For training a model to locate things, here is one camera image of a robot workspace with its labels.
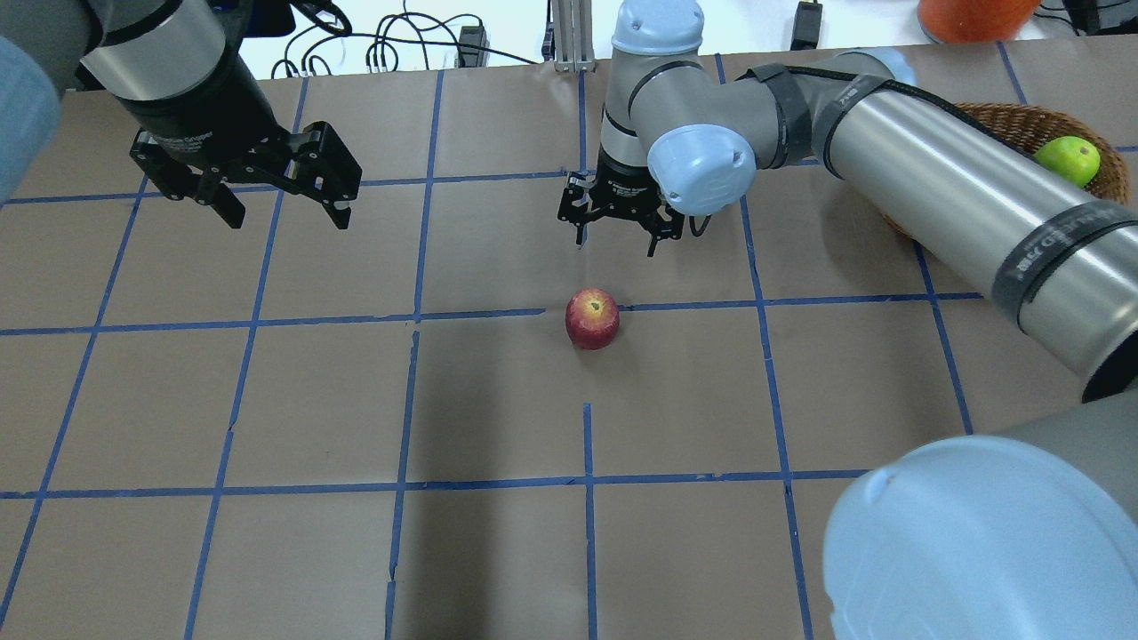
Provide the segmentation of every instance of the green lime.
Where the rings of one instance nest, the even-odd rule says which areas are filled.
[[[1075,136],[1056,138],[1036,151],[1039,164],[1054,171],[1080,189],[1098,174],[1098,149]]]

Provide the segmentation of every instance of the red apple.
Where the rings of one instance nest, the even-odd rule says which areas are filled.
[[[566,305],[566,333],[580,348],[603,348],[617,337],[620,310],[617,301],[602,289],[582,289]]]

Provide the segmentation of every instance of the label on robot arm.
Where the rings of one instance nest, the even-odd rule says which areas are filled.
[[[1004,259],[992,284],[992,303],[1019,325],[1020,307],[1034,300],[1067,257],[1115,229],[1136,224],[1133,212],[1111,200],[1090,200],[1052,218]]]
[[[152,133],[151,137],[166,150],[195,154],[201,150],[201,145],[206,140],[213,138],[213,131],[208,131],[200,136],[191,136],[189,138],[163,138],[162,136],[154,136]]]

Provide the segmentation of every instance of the orange object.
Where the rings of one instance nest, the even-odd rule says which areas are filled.
[[[930,38],[940,42],[1012,40],[1039,0],[921,0],[917,17]]]

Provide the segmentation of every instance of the power adapter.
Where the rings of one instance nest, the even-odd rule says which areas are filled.
[[[822,33],[822,5],[799,2],[794,11],[794,31],[791,34],[790,50],[817,49],[819,33]]]
[[[475,47],[481,47],[484,49],[489,47],[489,40],[486,38],[485,27],[462,27],[462,31],[459,32],[459,59],[455,60],[455,66],[459,68],[486,66],[486,51],[463,47],[463,44],[473,44]]]

